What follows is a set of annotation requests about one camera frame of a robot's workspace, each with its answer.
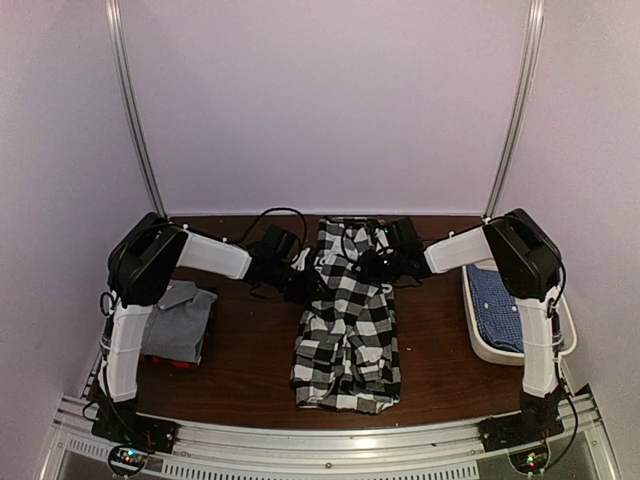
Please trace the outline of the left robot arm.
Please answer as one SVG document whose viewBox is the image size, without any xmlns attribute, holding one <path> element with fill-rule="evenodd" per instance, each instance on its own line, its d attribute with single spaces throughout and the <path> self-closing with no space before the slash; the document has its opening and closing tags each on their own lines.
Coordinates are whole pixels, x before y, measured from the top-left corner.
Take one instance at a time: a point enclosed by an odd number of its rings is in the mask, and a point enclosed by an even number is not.
<svg viewBox="0 0 640 480">
<path fill-rule="evenodd" d="M 285 301 L 305 304 L 319 295 L 321 279 L 311 251 L 287 260 L 294 241 L 292 233 L 270 226 L 260 241 L 243 247 L 155 212 L 142 217 L 108 258 L 108 292 L 115 302 L 107 317 L 97 403 L 108 411 L 103 422 L 111 434 L 123 444 L 143 436 L 143 421 L 132 413 L 143 330 L 174 270 L 191 268 L 251 286 L 267 285 Z"/>
</svg>

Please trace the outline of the black white checked shirt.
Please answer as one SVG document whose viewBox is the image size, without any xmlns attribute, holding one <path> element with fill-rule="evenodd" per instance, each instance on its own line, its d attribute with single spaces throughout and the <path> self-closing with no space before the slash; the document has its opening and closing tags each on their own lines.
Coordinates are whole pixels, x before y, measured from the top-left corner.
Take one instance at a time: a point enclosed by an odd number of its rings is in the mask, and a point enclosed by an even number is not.
<svg viewBox="0 0 640 480">
<path fill-rule="evenodd" d="M 323 218 L 314 266 L 328 292 L 302 312 L 290 383 L 302 409 L 375 415 L 401 393 L 398 331 L 391 284 L 363 283 L 355 261 L 373 246 L 366 218 Z"/>
</svg>

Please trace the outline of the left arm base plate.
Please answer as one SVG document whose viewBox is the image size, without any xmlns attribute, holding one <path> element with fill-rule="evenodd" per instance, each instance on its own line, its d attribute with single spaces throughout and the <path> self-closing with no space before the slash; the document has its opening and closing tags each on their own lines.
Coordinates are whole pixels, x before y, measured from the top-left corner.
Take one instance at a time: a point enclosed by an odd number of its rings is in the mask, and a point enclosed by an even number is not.
<svg viewBox="0 0 640 480">
<path fill-rule="evenodd" d="M 152 453 L 173 452 L 178 429 L 175 422 L 138 414 L 136 399 L 114 403 L 99 394 L 95 403 L 94 436 Z"/>
</svg>

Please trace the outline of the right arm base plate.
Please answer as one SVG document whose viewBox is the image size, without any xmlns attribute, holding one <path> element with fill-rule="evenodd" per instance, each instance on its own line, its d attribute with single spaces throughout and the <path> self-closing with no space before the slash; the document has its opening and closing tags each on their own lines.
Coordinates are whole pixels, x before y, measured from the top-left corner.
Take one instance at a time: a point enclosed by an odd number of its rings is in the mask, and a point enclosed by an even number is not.
<svg viewBox="0 0 640 480">
<path fill-rule="evenodd" d="M 564 432 L 558 404 L 534 397 L 517 413 L 489 417 L 478 424 L 479 438 L 486 452 L 542 442 Z"/>
</svg>

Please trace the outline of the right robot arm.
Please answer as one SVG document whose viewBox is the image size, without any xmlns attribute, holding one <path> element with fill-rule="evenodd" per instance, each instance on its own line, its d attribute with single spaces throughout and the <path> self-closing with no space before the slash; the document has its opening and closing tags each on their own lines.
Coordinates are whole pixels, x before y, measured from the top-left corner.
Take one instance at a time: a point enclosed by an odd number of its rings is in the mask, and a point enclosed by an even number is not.
<svg viewBox="0 0 640 480">
<path fill-rule="evenodd" d="M 482 261 L 495 264 L 515 299 L 524 347 L 521 412 L 512 430 L 519 440 L 535 440 L 555 420 L 562 390 L 557 307 L 566 270 L 559 249 L 520 208 L 429 246 L 408 217 L 384 226 L 382 232 L 387 244 L 365 251 L 355 261 L 363 282 L 393 283 L 402 276 L 420 282 Z"/>
</svg>

